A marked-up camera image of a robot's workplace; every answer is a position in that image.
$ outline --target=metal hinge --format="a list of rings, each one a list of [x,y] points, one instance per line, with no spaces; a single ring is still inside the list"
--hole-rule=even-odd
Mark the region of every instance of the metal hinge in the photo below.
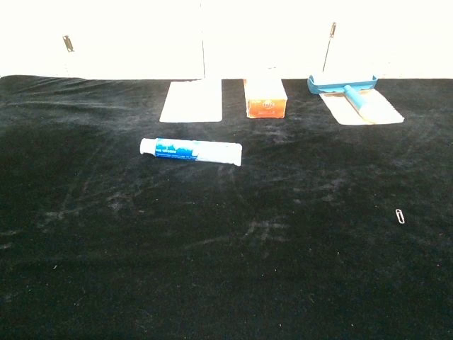
[[[63,36],[63,41],[64,44],[66,45],[66,48],[68,49],[68,52],[73,52],[74,48],[72,47],[72,42],[71,39],[69,39],[68,35]]]

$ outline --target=roller handle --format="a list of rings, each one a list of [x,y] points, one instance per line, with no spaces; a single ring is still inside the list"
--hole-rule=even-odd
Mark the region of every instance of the roller handle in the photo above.
[[[357,113],[367,122],[376,124],[379,121],[379,112],[377,112],[371,105],[367,105],[367,101],[360,93],[354,90],[351,85],[344,87],[346,98],[351,105],[355,108]]]
[[[355,110],[357,110],[357,112],[360,112],[360,109],[367,101],[364,100],[360,93],[354,90],[351,85],[346,85],[344,89],[346,98],[349,100],[352,106],[354,106]]]

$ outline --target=white paper sheet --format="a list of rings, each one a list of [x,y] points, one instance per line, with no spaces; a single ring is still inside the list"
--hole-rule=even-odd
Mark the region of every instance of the white paper sheet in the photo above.
[[[360,94],[381,113],[381,118],[377,124],[394,124],[404,121],[404,117],[377,90],[364,90]],[[325,93],[320,96],[332,112],[332,116],[341,125],[371,125],[371,123],[363,120],[344,94]]]
[[[219,122],[222,120],[222,80],[172,81],[161,122]]]

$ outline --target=white backdrop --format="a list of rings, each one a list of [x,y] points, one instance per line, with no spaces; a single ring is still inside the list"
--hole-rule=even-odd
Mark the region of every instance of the white backdrop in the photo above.
[[[322,70],[335,21],[327,72],[453,78],[450,2],[2,1],[0,75],[307,78]]]

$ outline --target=white wall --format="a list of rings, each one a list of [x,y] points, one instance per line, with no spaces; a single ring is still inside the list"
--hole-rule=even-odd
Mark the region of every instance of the white wall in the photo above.
[[[322,70],[335,21],[328,72],[453,78],[450,2],[2,1],[0,75],[307,78]]]

